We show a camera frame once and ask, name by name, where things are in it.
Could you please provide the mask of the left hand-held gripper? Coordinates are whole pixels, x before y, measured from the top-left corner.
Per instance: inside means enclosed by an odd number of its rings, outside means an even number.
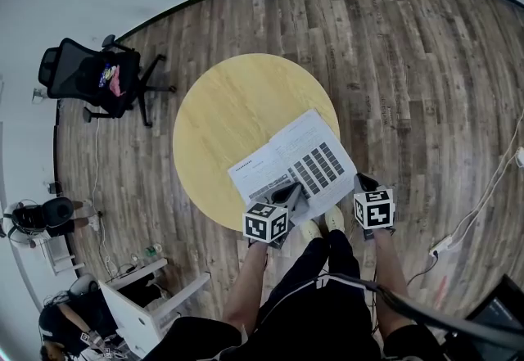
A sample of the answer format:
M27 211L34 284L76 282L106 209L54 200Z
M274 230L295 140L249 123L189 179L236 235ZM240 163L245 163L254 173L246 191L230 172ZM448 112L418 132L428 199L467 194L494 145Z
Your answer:
M252 201L242 214L243 236L281 249L297 220L309 206L300 183L286 183Z

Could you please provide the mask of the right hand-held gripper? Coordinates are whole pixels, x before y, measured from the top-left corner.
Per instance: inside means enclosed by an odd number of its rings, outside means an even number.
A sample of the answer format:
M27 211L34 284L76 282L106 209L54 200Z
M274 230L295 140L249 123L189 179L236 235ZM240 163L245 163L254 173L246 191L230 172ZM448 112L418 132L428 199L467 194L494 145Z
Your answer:
M384 187L378 189L379 182L362 173L355 175L354 184L355 219L364 230L364 239L373 239L377 229L392 230L395 217L393 190Z

